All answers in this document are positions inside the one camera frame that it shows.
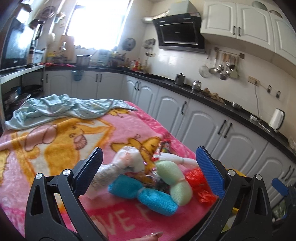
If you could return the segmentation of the left hand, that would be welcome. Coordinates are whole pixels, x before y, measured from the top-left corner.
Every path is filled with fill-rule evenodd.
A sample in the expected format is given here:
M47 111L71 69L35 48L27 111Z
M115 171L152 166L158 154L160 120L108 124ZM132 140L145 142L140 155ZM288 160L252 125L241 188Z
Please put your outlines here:
M163 232L155 232L150 235L145 235L144 237L141 238L136 238L135 240L139 241L158 241L159 238L163 235Z

